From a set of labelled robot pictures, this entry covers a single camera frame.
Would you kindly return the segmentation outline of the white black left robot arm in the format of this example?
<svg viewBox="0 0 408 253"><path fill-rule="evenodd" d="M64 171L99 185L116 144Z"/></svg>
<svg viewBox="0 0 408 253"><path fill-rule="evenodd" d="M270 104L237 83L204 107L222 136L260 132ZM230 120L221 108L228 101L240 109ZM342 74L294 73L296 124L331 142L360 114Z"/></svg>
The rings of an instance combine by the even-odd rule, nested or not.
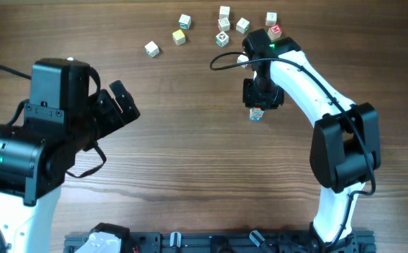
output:
<svg viewBox="0 0 408 253"><path fill-rule="evenodd" d="M0 252L47 252L77 153L97 150L101 138L140 116L120 81L90 92L100 77L88 63L43 58L29 80L29 98L0 124Z"/></svg>

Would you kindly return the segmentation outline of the blue bottom tower block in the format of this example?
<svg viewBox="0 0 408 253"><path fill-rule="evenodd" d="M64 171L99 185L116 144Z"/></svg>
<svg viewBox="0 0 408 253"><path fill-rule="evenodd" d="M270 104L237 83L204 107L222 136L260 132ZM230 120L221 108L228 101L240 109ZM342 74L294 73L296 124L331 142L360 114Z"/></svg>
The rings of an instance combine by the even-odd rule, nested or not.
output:
<svg viewBox="0 0 408 253"><path fill-rule="evenodd" d="M250 117L250 120L252 122L260 122L262 120L262 117Z"/></svg>

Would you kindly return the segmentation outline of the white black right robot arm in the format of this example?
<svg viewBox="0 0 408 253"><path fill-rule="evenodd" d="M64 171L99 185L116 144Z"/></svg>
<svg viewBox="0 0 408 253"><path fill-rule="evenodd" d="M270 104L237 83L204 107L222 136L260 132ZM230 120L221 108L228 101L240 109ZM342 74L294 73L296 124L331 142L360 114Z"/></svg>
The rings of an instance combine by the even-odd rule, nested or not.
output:
<svg viewBox="0 0 408 253"><path fill-rule="evenodd" d="M321 252L345 247L357 197L376 190L374 170L381 165L377 111L334 89L289 37L271 41L265 30L256 30L242 47L254 72L243 84L251 118L278 108L289 95L312 124L310 167L322 186L311 224L313 247Z"/></svg>

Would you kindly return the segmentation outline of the blue letter wooden block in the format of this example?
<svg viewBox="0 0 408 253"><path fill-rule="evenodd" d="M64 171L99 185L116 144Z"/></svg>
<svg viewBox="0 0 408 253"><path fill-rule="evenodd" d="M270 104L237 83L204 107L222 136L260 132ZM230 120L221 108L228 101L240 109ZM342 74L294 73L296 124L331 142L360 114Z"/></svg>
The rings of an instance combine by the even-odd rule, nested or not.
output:
<svg viewBox="0 0 408 253"><path fill-rule="evenodd" d="M250 109L250 118L261 118L264 114L264 111L260 108L251 108Z"/></svg>

